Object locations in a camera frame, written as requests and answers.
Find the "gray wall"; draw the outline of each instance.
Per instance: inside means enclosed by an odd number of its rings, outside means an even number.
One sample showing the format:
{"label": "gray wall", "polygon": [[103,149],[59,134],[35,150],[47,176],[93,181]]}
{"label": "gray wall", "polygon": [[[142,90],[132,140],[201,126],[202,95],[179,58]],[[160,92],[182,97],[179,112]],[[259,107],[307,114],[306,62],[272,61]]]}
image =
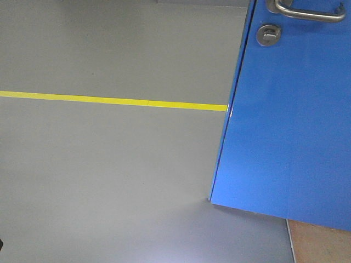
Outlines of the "gray wall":
{"label": "gray wall", "polygon": [[249,0],[158,0],[158,3],[247,7]]}

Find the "yellow floor tape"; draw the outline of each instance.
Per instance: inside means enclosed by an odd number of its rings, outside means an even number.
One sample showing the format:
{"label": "yellow floor tape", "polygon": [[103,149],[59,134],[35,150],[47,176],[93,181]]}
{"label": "yellow floor tape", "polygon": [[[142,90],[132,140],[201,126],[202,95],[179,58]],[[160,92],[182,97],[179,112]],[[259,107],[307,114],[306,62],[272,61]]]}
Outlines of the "yellow floor tape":
{"label": "yellow floor tape", "polygon": [[29,93],[29,92],[0,91],[0,97],[26,98],[26,99],[39,99],[39,100],[96,102],[96,103],[105,103],[105,104],[134,105],[134,106],[136,105],[136,106],[163,107],[163,108],[188,108],[192,110],[207,110],[207,111],[226,111],[227,110],[227,105],[217,105],[217,104],[101,98],[101,97],[90,97],[90,96],[59,95],[59,94],[45,94],[45,93]]}

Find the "door handle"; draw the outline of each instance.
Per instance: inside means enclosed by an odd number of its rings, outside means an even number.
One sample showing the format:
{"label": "door handle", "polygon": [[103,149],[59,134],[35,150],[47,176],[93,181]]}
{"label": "door handle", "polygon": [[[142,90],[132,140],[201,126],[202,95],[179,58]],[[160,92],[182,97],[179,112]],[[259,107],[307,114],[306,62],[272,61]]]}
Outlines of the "door handle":
{"label": "door handle", "polygon": [[266,0],[267,8],[272,13],[282,14],[289,18],[313,20],[327,23],[338,23],[344,20],[346,10],[343,3],[335,10],[335,13],[325,13],[312,10],[291,8],[292,0]]}

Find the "door lock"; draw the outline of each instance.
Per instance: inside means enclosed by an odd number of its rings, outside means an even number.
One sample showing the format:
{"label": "door lock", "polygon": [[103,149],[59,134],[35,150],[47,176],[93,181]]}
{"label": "door lock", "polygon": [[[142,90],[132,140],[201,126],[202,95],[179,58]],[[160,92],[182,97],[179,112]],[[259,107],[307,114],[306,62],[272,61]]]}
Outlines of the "door lock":
{"label": "door lock", "polygon": [[256,34],[257,42],[264,46],[269,47],[270,45],[276,44],[281,35],[281,28],[277,25],[263,25],[261,26]]}

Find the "floor marking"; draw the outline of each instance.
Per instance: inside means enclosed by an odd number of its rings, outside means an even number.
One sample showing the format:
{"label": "floor marking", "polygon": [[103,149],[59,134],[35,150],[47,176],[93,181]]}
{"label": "floor marking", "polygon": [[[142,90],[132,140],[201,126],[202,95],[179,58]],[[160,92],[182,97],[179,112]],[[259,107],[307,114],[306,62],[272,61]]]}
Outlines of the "floor marking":
{"label": "floor marking", "polygon": [[90,96],[79,96],[79,95],[59,95],[59,94],[45,94],[45,93],[0,91],[0,97],[39,99],[39,100],[95,102],[95,103],[104,103],[104,104],[134,105],[134,106],[163,107],[163,108],[188,108],[192,110],[206,110],[206,111],[227,111],[227,105],[218,105],[218,104],[102,98],[102,97],[90,97]]}

